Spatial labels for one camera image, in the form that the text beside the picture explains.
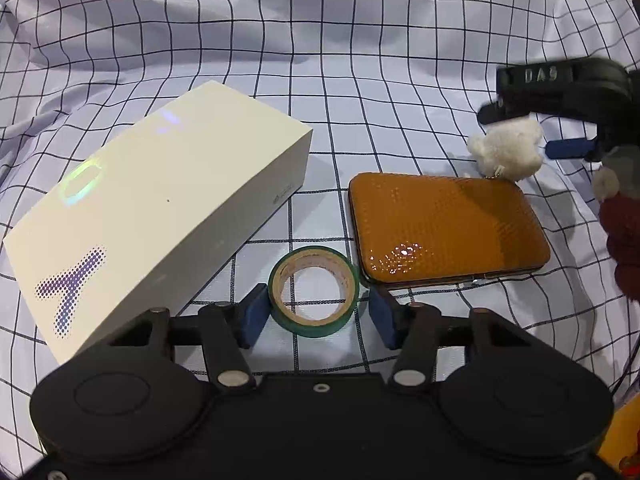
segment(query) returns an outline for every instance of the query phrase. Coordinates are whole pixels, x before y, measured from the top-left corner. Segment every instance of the yellow object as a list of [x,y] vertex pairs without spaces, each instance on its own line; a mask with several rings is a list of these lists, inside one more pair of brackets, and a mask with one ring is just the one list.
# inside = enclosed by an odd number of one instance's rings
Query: yellow object
[[617,410],[598,455],[616,471],[620,461],[638,452],[640,431],[640,395]]
[[361,173],[349,192],[360,268],[372,282],[460,282],[549,260],[538,219],[512,182]]

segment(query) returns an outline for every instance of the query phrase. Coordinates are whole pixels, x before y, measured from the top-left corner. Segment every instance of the black circular disc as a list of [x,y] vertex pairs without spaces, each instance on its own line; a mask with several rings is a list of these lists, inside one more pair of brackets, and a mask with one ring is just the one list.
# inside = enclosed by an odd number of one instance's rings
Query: black circular disc
[[438,398],[463,436],[516,460],[597,449],[613,416],[609,389],[596,375],[532,348],[478,356],[444,381]]
[[162,449],[196,422],[203,405],[204,388],[188,370],[149,352],[104,347],[45,377],[30,412],[57,452],[111,463]]

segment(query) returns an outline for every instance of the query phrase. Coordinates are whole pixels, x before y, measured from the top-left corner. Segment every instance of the silver screw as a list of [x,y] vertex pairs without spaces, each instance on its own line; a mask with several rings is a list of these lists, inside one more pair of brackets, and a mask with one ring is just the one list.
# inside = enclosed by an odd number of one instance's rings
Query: silver screw
[[314,391],[317,394],[325,394],[331,389],[331,386],[325,383],[314,384]]
[[249,376],[242,370],[225,370],[218,375],[218,382],[228,388],[237,388],[247,384]]
[[427,380],[418,370],[400,370],[394,374],[394,381],[402,386],[420,386]]
[[49,471],[47,480],[67,480],[66,475],[62,471]]

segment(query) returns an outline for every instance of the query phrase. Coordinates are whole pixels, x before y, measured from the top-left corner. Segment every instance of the orange wallet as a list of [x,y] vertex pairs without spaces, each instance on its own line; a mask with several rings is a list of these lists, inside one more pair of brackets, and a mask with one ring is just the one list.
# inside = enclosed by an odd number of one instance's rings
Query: orange wallet
[[365,283],[403,288],[521,274],[550,257],[538,218],[506,180],[361,173],[349,196]]

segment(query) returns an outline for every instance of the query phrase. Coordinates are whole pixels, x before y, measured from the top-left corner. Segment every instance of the dark red plush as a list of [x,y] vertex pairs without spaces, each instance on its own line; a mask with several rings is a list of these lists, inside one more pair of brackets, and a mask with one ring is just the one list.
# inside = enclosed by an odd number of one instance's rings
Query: dark red plush
[[640,300],[640,200],[618,193],[600,204],[600,223],[609,235],[607,248],[617,262],[615,278],[620,290]]

